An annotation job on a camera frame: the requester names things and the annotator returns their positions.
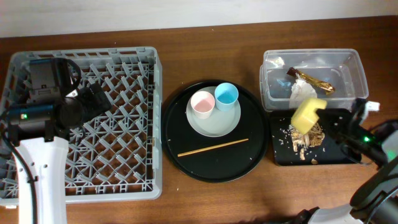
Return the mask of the yellow bowl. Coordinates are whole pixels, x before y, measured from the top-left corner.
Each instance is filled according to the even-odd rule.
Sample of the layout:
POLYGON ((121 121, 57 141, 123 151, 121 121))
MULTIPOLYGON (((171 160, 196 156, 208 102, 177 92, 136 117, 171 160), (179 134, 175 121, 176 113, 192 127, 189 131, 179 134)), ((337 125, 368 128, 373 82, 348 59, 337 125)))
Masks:
POLYGON ((293 114, 291 125, 301 134, 307 134, 319 120, 317 110, 324 110, 326 106, 325 100, 307 98, 293 114))

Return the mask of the gold brown snack wrapper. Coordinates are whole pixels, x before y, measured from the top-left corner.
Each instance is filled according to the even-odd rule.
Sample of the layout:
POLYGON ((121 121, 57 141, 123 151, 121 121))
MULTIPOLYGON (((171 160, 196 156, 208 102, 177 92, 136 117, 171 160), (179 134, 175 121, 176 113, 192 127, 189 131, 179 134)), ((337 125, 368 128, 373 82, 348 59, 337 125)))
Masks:
POLYGON ((310 75, 303 73, 294 67, 290 67, 287 71, 287 74, 294 78, 300 78, 302 80, 305 80, 307 83, 309 83, 317 88, 322 89, 326 95, 331 95, 335 92, 335 87, 332 84, 330 84, 328 82, 324 82, 317 78, 311 77, 310 75))

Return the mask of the food scraps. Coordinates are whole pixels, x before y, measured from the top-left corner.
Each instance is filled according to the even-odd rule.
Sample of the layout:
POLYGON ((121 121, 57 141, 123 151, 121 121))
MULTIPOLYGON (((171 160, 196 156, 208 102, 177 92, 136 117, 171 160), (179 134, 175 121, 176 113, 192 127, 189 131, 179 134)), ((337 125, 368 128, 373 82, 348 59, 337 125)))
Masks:
POLYGON ((306 161, 312 149, 321 146, 325 139, 323 128, 316 123, 306 134, 302 134, 292 124, 286 128, 280 128, 282 137, 279 144, 285 146, 287 154, 298 159, 299 162, 306 161))

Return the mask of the white tissue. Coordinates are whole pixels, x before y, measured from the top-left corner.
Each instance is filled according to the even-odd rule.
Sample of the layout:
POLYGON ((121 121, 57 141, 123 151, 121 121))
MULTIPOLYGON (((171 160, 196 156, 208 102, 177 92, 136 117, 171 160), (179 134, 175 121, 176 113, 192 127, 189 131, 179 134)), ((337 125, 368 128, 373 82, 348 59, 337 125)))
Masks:
POLYGON ((289 108, 298 108, 307 98, 317 98, 315 89, 303 79, 296 79, 291 91, 289 108))

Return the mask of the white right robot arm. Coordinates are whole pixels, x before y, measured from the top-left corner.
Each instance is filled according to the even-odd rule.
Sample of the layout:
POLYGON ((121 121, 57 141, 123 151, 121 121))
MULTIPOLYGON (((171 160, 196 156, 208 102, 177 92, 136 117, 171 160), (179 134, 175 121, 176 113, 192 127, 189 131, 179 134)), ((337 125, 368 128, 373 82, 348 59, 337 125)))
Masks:
POLYGON ((378 172, 355 191, 350 203, 330 209, 302 210, 295 224, 397 223, 397 120, 390 119, 370 130, 361 127, 378 102, 357 98, 350 111, 328 109, 318 98, 304 100, 291 123, 302 134, 320 124, 338 145, 363 154, 378 172))

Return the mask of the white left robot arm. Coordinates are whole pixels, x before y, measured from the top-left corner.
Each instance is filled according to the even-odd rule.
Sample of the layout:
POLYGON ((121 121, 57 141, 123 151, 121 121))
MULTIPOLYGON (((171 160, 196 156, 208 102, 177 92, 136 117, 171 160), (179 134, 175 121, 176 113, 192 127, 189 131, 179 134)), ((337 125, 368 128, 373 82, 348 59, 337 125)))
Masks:
POLYGON ((32 86, 2 115, 1 137, 16 160, 19 223, 66 223, 65 165, 70 131, 109 111, 101 85, 80 88, 67 58, 29 63, 32 86))

